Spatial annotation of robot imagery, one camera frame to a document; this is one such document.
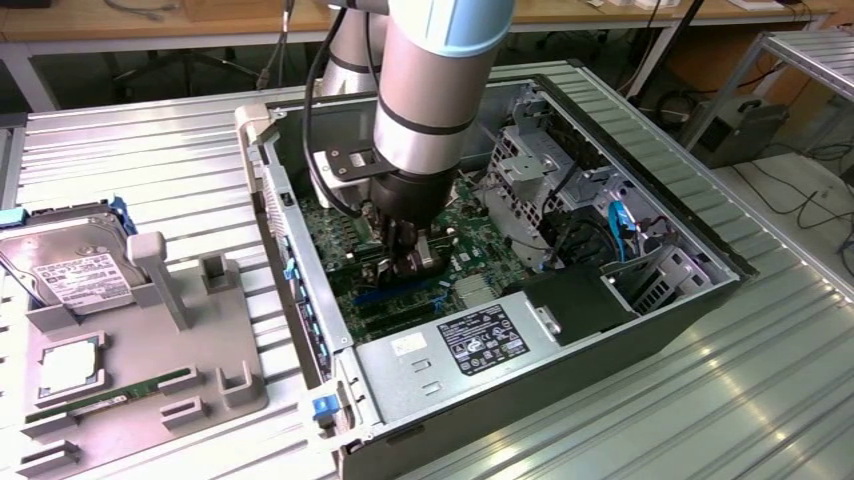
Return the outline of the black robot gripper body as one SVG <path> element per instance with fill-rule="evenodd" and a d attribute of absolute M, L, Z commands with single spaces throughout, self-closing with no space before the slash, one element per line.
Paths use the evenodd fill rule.
<path fill-rule="evenodd" d="M 453 170 L 431 175 L 393 171 L 375 176 L 369 200 L 376 212 L 425 229 L 444 210 L 455 177 Z"/>

